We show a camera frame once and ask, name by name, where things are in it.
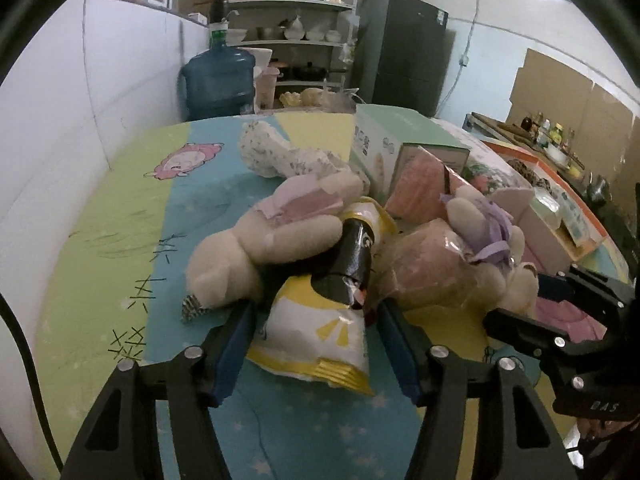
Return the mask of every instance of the purple ribbon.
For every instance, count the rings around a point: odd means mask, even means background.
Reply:
[[[440,201],[445,204],[452,198],[453,195],[440,195]],[[482,200],[473,202],[473,204],[487,219],[488,227],[482,242],[465,240],[475,253],[469,261],[508,265],[511,257],[511,248],[508,243],[511,238],[511,221],[507,213],[485,197],[482,197]]]

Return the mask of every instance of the shelf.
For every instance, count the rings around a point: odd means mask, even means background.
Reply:
[[[252,40],[241,41],[241,43],[229,43],[230,46],[250,46],[250,45],[318,45],[318,46],[343,46],[343,43],[332,43],[331,41],[308,41],[308,40]]]
[[[247,9],[251,7],[314,7],[325,10],[351,10],[352,6],[347,4],[336,4],[324,0],[227,0],[229,9]]]
[[[337,87],[340,86],[340,83],[327,81],[326,85],[329,87]],[[276,86],[324,86],[324,81],[276,81]]]

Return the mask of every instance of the pink cartoon character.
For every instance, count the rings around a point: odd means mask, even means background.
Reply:
[[[190,171],[202,166],[222,150],[221,142],[215,144],[185,144],[179,150],[169,154],[156,168],[145,173],[158,180],[166,180],[176,176],[187,176]]]

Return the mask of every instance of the yellow and white snack bag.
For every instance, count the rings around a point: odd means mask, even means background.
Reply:
[[[342,238],[332,249],[331,265],[284,283],[247,358],[276,375],[373,395],[363,306],[374,244],[396,228],[366,197],[347,206],[340,218]]]
[[[247,358],[276,375],[372,395],[364,314],[320,296],[311,275],[282,286]]]

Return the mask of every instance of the metal screw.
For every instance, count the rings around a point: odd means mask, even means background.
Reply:
[[[575,376],[573,379],[571,379],[571,384],[576,390],[581,390],[584,388],[584,380],[580,376]]]
[[[508,357],[503,357],[498,361],[498,365],[503,370],[513,370],[516,367],[516,363],[513,362],[513,359],[509,359]]]
[[[184,350],[184,356],[187,359],[197,359],[202,355],[202,348],[199,346],[190,346]]]
[[[449,355],[449,349],[446,346],[436,345],[431,347],[431,355],[441,359]]]
[[[133,359],[123,359],[116,366],[121,372],[128,372],[133,368]]]

